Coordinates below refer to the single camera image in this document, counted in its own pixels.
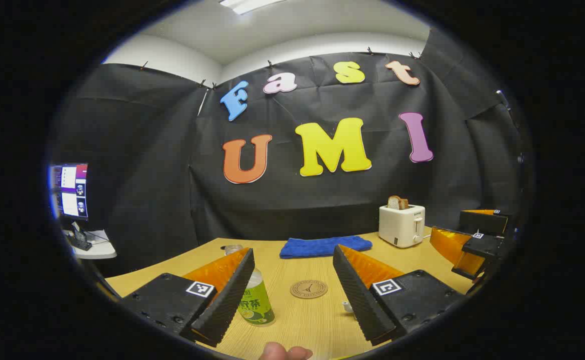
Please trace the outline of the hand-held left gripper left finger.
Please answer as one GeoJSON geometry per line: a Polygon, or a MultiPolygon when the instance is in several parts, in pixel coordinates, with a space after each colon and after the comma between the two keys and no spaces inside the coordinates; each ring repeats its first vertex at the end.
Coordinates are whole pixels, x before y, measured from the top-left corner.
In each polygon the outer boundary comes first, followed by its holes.
{"type": "Polygon", "coordinates": [[[164,332],[216,347],[233,321],[254,269],[254,251],[242,248],[185,275],[164,272],[119,303],[164,332]]]}

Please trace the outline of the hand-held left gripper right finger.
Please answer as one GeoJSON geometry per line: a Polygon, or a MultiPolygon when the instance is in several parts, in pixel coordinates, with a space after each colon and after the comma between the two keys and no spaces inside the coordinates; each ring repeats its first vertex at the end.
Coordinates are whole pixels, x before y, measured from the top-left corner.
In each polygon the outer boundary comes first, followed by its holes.
{"type": "Polygon", "coordinates": [[[359,328],[373,346],[423,328],[466,300],[423,269],[405,273],[343,244],[334,247],[332,262],[359,328]]]}

